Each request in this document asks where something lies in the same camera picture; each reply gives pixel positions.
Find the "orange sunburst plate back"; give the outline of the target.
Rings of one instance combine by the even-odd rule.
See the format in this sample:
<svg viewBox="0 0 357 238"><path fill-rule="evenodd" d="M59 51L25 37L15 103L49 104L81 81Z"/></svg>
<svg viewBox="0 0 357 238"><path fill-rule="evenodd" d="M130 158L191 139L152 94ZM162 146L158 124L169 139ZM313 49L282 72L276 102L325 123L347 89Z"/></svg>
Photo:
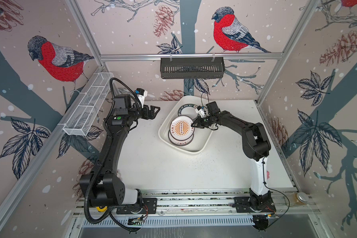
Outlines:
<svg viewBox="0 0 357 238"><path fill-rule="evenodd" d="M172 120L170 125L171 136L180 141L187 140L194 135L194 128L191 126L193 120L188 116L178 116Z"/></svg>

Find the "green rim plate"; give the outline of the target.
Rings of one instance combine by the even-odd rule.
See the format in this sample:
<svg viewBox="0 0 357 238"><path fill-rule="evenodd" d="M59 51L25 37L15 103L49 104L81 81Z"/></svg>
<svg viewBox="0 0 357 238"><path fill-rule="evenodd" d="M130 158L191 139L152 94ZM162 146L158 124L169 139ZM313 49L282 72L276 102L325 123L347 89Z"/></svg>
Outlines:
<svg viewBox="0 0 357 238"><path fill-rule="evenodd" d="M178 110L178 116L187 116L191 119L195 119L198 116L197 105L184 104Z"/></svg>

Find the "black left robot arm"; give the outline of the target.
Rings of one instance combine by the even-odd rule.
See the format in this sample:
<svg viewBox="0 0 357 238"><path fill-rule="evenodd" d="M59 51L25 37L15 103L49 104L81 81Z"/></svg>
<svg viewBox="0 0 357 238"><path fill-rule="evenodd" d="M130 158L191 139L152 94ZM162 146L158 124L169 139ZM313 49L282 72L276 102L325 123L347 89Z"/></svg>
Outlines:
<svg viewBox="0 0 357 238"><path fill-rule="evenodd" d="M131 96L126 94L113 99L109 114L104 120L107 133L105 145L92 171L79 180L85 208L143 206L141 191L126 188L118 177L118 162L123 144L130 130L134 129L132 124L139 119L155 119L160 109L148 105L137 109L131 104Z"/></svg>

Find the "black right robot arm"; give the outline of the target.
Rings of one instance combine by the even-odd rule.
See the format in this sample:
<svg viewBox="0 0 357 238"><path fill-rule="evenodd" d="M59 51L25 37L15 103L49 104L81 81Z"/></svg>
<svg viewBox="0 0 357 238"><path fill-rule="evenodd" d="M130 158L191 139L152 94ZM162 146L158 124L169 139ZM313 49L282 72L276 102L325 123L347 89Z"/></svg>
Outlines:
<svg viewBox="0 0 357 238"><path fill-rule="evenodd" d="M265 158L269 156L271 143L265 127L261 123L250 123L233 116L228 111L221 111L216 102L195 107L197 117L191 124L193 128L212 129L224 126L242 137L244 154L251 159L250 209L261 211L272 203L271 191L267 187L267 169Z"/></svg>

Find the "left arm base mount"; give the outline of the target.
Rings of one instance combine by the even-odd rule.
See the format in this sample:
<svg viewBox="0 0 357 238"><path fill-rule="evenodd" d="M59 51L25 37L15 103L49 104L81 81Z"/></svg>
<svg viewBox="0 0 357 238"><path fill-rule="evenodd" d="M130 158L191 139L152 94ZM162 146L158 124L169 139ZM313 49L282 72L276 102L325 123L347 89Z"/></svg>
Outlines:
<svg viewBox="0 0 357 238"><path fill-rule="evenodd" d="M157 210L156 198L143 198L141 203L129 204L122 208L117 208L117 215L150 215Z"/></svg>

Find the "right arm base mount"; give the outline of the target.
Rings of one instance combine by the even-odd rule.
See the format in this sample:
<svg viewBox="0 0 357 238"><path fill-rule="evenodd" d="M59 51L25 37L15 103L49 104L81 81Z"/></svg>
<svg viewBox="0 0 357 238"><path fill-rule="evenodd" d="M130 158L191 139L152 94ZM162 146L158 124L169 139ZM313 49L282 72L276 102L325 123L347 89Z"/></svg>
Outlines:
<svg viewBox="0 0 357 238"><path fill-rule="evenodd" d="M276 213L271 191L264 194L256 194L251 188L249 196L234 197L234 205L237 213Z"/></svg>

